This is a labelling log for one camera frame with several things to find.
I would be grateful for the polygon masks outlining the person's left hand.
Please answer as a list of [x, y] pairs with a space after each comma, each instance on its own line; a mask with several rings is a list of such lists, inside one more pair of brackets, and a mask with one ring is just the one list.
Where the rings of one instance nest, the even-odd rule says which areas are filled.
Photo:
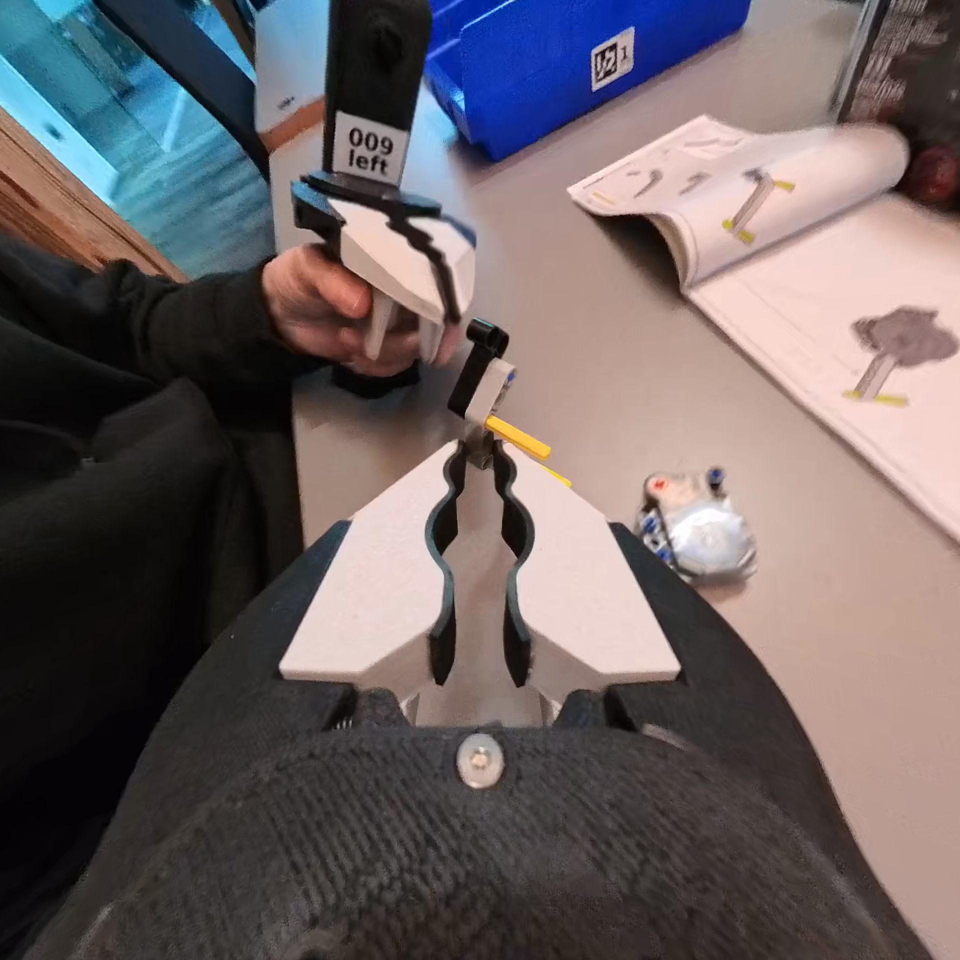
[[374, 292], [320, 246], [297, 246], [271, 258], [261, 288], [277, 335], [298, 353], [375, 378], [399, 374], [421, 356], [417, 324], [410, 319], [388, 331], [377, 358], [366, 354]]

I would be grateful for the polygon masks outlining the open instruction booklet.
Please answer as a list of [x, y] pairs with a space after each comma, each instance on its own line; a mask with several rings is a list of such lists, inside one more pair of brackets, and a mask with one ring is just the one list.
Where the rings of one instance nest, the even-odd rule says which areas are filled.
[[567, 194], [649, 221], [681, 294], [958, 542], [958, 224], [897, 191], [908, 162], [894, 126], [702, 115]]

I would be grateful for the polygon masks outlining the person's black clothing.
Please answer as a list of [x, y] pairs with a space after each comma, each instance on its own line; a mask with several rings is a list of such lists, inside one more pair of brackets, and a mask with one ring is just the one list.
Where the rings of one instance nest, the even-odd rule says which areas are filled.
[[186, 674], [303, 547], [292, 382], [92, 356], [108, 265], [2, 235], [2, 958], [86, 869]]

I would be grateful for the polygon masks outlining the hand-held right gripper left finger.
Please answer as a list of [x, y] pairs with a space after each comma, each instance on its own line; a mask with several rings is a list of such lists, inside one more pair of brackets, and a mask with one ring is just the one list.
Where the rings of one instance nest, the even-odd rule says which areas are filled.
[[452, 440], [354, 513], [279, 662], [283, 679], [389, 690], [402, 705], [446, 683], [459, 496]]

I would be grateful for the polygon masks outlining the blue bin with white sticker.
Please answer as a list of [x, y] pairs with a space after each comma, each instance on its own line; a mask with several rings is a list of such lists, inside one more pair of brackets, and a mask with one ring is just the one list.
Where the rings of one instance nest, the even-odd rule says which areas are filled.
[[437, 1], [423, 80], [495, 162], [740, 31], [750, 1]]

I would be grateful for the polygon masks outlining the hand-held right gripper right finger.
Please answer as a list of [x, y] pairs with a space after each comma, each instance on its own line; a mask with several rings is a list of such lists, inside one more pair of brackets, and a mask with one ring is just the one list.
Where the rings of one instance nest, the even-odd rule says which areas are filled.
[[492, 452], [506, 585], [504, 658], [543, 724], [576, 691], [673, 682], [681, 664], [606, 516], [513, 444]]

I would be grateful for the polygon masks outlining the person's left forearm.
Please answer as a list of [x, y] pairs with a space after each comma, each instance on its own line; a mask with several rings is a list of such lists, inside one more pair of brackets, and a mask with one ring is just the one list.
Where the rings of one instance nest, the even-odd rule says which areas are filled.
[[112, 262], [99, 275], [105, 300], [90, 354], [155, 383], [188, 378], [221, 393], [271, 390], [312, 373], [320, 363], [282, 339], [267, 305], [273, 264], [179, 283]]

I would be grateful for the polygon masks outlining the black toy set box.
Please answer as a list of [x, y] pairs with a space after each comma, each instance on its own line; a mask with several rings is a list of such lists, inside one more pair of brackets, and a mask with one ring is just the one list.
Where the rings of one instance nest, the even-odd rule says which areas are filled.
[[833, 94], [840, 123], [895, 127], [909, 160], [898, 190], [959, 210], [959, 3], [865, 2]]

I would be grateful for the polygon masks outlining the grey toy brick beam assembly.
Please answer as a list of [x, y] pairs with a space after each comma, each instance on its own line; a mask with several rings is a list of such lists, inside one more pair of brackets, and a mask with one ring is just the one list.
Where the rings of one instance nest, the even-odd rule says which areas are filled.
[[510, 425], [498, 409], [513, 387], [518, 371], [505, 359], [509, 335], [486, 320], [472, 319], [466, 326], [470, 348], [451, 390], [447, 408], [462, 421], [463, 436], [458, 451], [445, 469], [455, 497], [464, 491], [468, 465], [486, 470], [500, 447], [532, 460], [561, 484], [571, 488], [569, 479], [551, 469], [546, 461], [551, 447]]

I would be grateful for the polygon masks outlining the dark metal bar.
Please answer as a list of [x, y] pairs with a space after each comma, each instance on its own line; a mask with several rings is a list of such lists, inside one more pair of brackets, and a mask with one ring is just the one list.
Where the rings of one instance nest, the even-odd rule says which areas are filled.
[[257, 86], [174, 1], [96, 1], [122, 34], [236, 141], [265, 182], [270, 161], [255, 126]]

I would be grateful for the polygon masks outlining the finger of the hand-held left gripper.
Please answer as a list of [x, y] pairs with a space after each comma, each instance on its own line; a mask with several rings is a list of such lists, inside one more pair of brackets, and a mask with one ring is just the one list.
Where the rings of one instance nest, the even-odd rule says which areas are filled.
[[476, 234], [452, 216], [414, 216], [405, 224], [408, 243], [429, 262], [439, 302], [439, 319], [420, 316], [421, 360], [433, 364], [449, 331], [460, 330], [474, 300]]
[[426, 198], [400, 198], [396, 206], [377, 209], [341, 200], [339, 213], [342, 264], [371, 289], [364, 335], [366, 358], [377, 360], [399, 310], [417, 318], [419, 356], [434, 361], [450, 326], [450, 264], [432, 227], [442, 207]]

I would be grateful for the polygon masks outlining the grey desk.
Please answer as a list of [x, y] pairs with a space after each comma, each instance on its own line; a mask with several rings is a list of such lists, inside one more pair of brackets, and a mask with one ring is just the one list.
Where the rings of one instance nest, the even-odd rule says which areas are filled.
[[699, 114], [821, 123], [857, 20], [752, 2], [733, 38], [497, 164], [423, 90], [404, 185], [476, 230], [473, 312], [518, 368], [503, 412], [576, 493], [632, 526], [649, 474], [726, 470], [758, 570], [703, 595], [789, 699], [902, 913], [958, 958], [958, 545], [680, 296], [659, 234], [567, 195]]

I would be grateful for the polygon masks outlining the grey toy motor block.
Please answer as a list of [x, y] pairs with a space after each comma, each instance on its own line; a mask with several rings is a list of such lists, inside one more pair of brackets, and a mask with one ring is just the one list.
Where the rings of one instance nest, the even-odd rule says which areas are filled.
[[634, 532], [693, 586], [742, 583], [757, 570], [754, 535], [728, 494], [726, 472], [720, 466], [648, 476]]

